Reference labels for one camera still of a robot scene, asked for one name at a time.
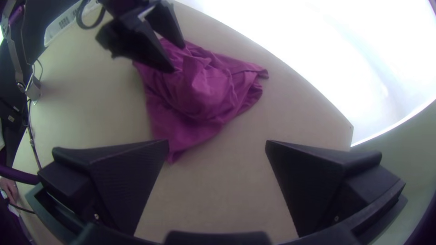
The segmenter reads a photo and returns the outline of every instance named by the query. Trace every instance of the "cable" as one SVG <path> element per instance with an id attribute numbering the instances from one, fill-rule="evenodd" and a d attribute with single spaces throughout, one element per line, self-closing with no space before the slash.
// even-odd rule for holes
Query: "cable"
<path id="1" fill-rule="evenodd" d="M 95 21 L 95 23 L 90 25 L 90 26 L 85 25 L 83 23 L 83 20 L 82 20 L 82 15 L 83 15 L 83 10 L 85 9 L 85 6 L 88 4 L 88 2 L 89 2 L 89 0 L 83 0 L 80 3 L 80 6 L 78 8 L 79 11 L 77 12 L 77 15 L 76 15 L 77 25 L 79 25 L 79 27 L 84 29 L 84 30 L 89 30 L 89 29 L 93 29 L 93 28 L 97 27 L 101 23 L 101 21 L 103 20 L 104 14 L 106 12 L 106 9 L 102 6 L 101 10 L 100 10 L 100 14 L 99 14 L 97 20 Z"/>
<path id="2" fill-rule="evenodd" d="M 12 207 L 14 207 L 14 208 L 16 208 L 16 209 L 19 209 L 19 210 L 21 210 L 21 211 L 28 212 L 28 213 L 30 213 L 30 214 L 35 214 L 35 212 L 30 211 L 30 210 L 25 209 L 25 208 L 22 208 L 22 207 L 19 207 L 19 206 L 17 206 L 17 205 L 14 205 L 14 204 L 12 204 L 11 202 L 9 202 L 9 205 L 11 205 Z"/>
<path id="3" fill-rule="evenodd" d="M 39 59 L 36 59 L 36 61 L 40 64 L 40 67 L 41 67 L 41 74 L 40 74 L 40 78 L 38 79 L 39 81 L 41 81 L 42 73 L 44 72 L 44 68 L 42 67 L 42 64 L 41 64 Z"/>
<path id="4" fill-rule="evenodd" d="M 28 121 L 29 121 L 29 123 L 28 123 L 27 128 L 29 129 L 30 146 L 32 146 L 32 151 L 33 151 L 33 155 L 35 156 L 36 164 L 38 165 L 39 170 L 41 170 L 42 166 L 41 166 L 40 158 L 38 157 L 38 153 L 36 151 L 35 137 L 33 135 L 32 124 L 30 122 L 30 108 L 31 108 L 31 105 L 32 105 L 32 101 L 30 101 L 29 109 L 28 109 L 28 112 L 29 112 Z"/>
<path id="5" fill-rule="evenodd" d="M 24 127 L 28 127 L 29 126 L 29 112 L 27 113 L 27 124 L 24 124 L 25 122 L 25 118 L 24 118 L 24 106 L 26 106 L 27 108 L 29 107 L 29 101 L 30 99 L 27 99 L 26 103 L 23 105 L 23 108 L 21 109 L 21 124 L 23 124 Z"/>

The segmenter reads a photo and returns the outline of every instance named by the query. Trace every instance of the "purple cloth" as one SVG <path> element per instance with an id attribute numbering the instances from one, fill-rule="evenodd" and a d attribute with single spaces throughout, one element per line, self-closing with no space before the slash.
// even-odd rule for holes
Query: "purple cloth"
<path id="1" fill-rule="evenodd" d="M 165 39 L 160 42 L 175 66 L 174 73 L 133 64 L 145 86 L 153 136 L 168 139 L 167 160 L 173 163 L 251 108 L 262 95 L 258 77 L 268 78 L 268 71 L 189 42 L 183 50 Z"/>

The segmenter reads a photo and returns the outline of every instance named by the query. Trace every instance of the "purple fabric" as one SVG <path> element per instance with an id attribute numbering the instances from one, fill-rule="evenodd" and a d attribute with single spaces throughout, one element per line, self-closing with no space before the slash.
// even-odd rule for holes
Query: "purple fabric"
<path id="1" fill-rule="evenodd" d="M 154 138 L 169 141 L 168 162 L 220 132 L 262 95 L 264 68 L 204 50 L 186 42 L 180 50 L 160 40 L 176 71 L 162 73 L 134 62 L 145 86 Z"/>

